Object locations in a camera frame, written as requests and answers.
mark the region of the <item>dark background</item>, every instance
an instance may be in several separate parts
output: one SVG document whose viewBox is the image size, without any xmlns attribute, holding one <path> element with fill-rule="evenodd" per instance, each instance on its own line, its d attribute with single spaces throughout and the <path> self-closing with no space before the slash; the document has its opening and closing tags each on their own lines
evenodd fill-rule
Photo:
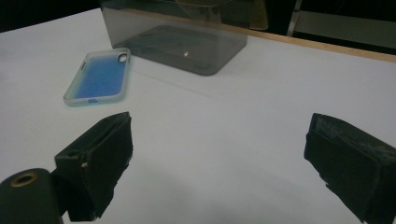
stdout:
<svg viewBox="0 0 396 224">
<path fill-rule="evenodd" d="M 0 0 L 0 33 L 99 7 L 98 0 Z M 266 0 L 269 33 L 285 35 L 296 0 Z"/>
</svg>

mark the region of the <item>white table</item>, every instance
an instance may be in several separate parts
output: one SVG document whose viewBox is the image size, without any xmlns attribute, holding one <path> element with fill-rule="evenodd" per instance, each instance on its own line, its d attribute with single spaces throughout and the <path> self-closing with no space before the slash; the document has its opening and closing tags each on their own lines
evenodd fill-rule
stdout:
<svg viewBox="0 0 396 224">
<path fill-rule="evenodd" d="M 305 135 L 317 112 L 396 147 L 396 63 L 250 37 L 213 77 L 133 57 L 122 102 L 67 107 L 102 49 L 99 9 L 0 34 L 0 180 L 52 171 L 99 119 L 130 111 L 134 156 L 97 224 L 359 223 L 304 159 Z"/>
</svg>

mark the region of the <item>clear container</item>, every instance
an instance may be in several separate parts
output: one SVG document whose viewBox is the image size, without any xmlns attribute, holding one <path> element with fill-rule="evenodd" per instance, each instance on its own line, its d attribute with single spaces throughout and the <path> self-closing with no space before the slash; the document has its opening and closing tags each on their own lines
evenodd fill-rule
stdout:
<svg viewBox="0 0 396 224">
<path fill-rule="evenodd" d="M 230 0 L 114 0 L 101 2 L 112 47 L 199 75 L 216 74 L 247 43 L 224 29 Z"/>
</svg>

